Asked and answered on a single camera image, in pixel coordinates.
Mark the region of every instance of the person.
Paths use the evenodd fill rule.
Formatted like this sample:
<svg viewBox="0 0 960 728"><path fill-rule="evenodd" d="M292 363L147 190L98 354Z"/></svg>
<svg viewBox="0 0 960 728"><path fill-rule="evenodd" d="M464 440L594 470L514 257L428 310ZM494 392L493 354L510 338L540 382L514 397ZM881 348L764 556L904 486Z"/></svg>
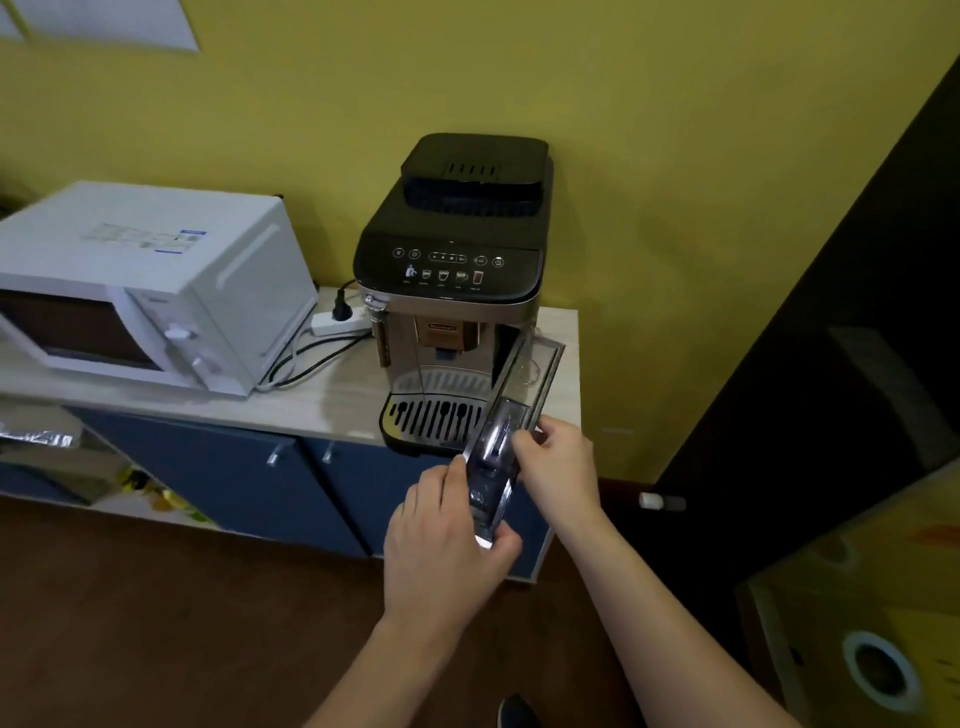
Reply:
<svg viewBox="0 0 960 728"><path fill-rule="evenodd" d="M600 508L590 440L546 416L540 429L542 445L529 432L514 436L520 478L583 577L646 722L799 728L613 527ZM463 457L425 471L390 519L383 617L307 728L408 725L520 548L505 522L490 550L476 543ZM540 725L516 696L501 704L498 723Z"/></svg>

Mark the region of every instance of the hand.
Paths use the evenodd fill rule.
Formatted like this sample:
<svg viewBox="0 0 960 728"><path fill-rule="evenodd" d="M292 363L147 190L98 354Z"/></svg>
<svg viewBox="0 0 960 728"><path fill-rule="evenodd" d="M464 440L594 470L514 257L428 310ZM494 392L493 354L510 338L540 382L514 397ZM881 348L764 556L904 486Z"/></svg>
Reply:
<svg viewBox="0 0 960 728"><path fill-rule="evenodd" d="M543 517L563 540L583 522L606 518L600 509L593 443L576 425L543 415L546 440L538 445L526 430L514 433L520 478Z"/></svg>
<svg viewBox="0 0 960 728"><path fill-rule="evenodd" d="M453 648L510 571L523 542L501 522L493 548L473 535L467 465L424 471L390 518L384 545L384 622L428 649Z"/></svg>

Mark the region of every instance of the espresso machine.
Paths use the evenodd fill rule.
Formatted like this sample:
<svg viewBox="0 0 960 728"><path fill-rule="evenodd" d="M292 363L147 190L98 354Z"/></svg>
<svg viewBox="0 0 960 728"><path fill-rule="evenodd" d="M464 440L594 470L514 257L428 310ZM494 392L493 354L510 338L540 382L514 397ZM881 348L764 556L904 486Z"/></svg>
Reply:
<svg viewBox="0 0 960 728"><path fill-rule="evenodd" d="M516 480L510 435L535 431L564 348L536 331L552 187L544 141L429 134L353 260L390 382L384 441L466 457L484 546Z"/></svg>

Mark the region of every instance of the drip tray grate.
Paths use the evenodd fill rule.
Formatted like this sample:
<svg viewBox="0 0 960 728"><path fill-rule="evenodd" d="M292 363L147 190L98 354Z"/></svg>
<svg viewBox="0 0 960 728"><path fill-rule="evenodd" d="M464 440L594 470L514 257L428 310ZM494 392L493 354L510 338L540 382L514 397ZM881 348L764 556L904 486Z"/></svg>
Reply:
<svg viewBox="0 0 960 728"><path fill-rule="evenodd" d="M486 405L470 397L391 394L380 414L380 427L404 443L463 451Z"/></svg>

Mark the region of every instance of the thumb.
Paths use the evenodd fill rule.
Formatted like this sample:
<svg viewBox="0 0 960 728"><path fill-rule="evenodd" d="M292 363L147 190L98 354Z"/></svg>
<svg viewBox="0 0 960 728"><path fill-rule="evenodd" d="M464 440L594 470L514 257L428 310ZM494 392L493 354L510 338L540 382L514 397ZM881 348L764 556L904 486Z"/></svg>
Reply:
<svg viewBox="0 0 960 728"><path fill-rule="evenodd" d="M523 539L509 523L501 521L493 534L493 546L488 553L492 569L500 579L510 573L510 568L522 550Z"/></svg>
<svg viewBox="0 0 960 728"><path fill-rule="evenodd" d="M514 454L522 471L533 466L537 458L540 457L540 445L534 440L534 436L525 429L514 433L511 444L514 446Z"/></svg>

